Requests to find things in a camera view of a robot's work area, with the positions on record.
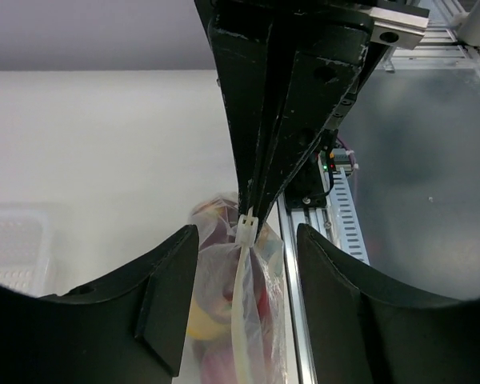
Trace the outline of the clear polka dot zip bag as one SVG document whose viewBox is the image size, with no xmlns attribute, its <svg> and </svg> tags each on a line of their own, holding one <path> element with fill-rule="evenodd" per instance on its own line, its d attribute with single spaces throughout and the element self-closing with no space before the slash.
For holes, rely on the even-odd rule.
<svg viewBox="0 0 480 384">
<path fill-rule="evenodd" d="M 197 205 L 198 262 L 192 298 L 230 331 L 211 340 L 190 337 L 201 383 L 285 383 L 286 327 L 283 242 L 238 212 L 236 194 Z"/>
</svg>

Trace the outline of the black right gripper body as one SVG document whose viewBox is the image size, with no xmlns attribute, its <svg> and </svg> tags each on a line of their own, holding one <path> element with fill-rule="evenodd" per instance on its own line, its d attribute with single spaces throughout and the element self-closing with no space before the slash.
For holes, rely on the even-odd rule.
<svg viewBox="0 0 480 384">
<path fill-rule="evenodd" d="M 196 1 L 195 7 L 209 44 L 208 27 L 215 15 L 232 15 L 250 24 L 263 18 L 272 21 L 262 128 L 276 123 L 295 53 L 306 42 L 315 42 L 333 55 L 366 51 L 361 73 L 326 123 L 328 130 L 335 130 L 385 52 L 391 47 L 415 48 L 429 17 L 428 10 L 410 1 Z"/>
</svg>

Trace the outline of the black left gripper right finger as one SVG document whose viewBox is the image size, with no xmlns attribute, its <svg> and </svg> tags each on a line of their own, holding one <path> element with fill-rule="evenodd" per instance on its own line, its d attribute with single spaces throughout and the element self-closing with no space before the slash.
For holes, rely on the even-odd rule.
<svg viewBox="0 0 480 384">
<path fill-rule="evenodd" d="M 480 298 L 400 282 L 306 224 L 297 248 L 318 382 L 480 383 Z"/>
</svg>

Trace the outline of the yellow fake pear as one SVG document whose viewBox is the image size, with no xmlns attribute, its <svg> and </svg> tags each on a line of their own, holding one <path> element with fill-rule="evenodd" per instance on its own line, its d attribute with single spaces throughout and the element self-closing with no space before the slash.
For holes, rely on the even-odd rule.
<svg viewBox="0 0 480 384">
<path fill-rule="evenodd" d="M 230 331 L 230 325 L 212 319 L 192 298 L 186 333 L 195 340 L 211 341 Z"/>
</svg>

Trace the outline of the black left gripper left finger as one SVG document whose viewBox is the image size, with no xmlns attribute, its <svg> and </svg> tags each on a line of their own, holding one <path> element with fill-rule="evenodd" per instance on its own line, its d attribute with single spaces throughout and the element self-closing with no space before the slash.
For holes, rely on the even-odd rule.
<svg viewBox="0 0 480 384">
<path fill-rule="evenodd" d="M 0 286 L 0 383 L 170 383 L 180 372 L 198 230 L 67 294 Z"/>
</svg>

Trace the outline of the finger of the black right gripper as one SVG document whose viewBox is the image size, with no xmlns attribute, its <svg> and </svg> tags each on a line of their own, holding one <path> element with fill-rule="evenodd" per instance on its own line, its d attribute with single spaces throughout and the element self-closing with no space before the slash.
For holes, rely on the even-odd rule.
<svg viewBox="0 0 480 384">
<path fill-rule="evenodd" d="M 276 131 L 262 165 L 254 212 L 264 222 L 277 196 L 295 176 L 318 144 L 326 123 L 362 71 L 365 50 L 346 50 L 338 55 L 298 51 L 290 81 L 278 113 Z"/>
<path fill-rule="evenodd" d="M 240 214 L 255 207 L 271 27 L 268 18 L 250 24 L 232 15 L 215 15 L 208 27 L 234 155 Z"/>
</svg>

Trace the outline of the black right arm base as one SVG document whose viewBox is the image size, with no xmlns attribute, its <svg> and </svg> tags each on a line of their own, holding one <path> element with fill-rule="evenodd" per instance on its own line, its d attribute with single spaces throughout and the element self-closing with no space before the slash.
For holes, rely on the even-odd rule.
<svg viewBox="0 0 480 384">
<path fill-rule="evenodd" d="M 317 148 L 285 189 L 288 210 L 327 207 L 327 197 L 334 188 L 333 149 L 337 136 L 338 130 L 326 130 Z"/>
</svg>

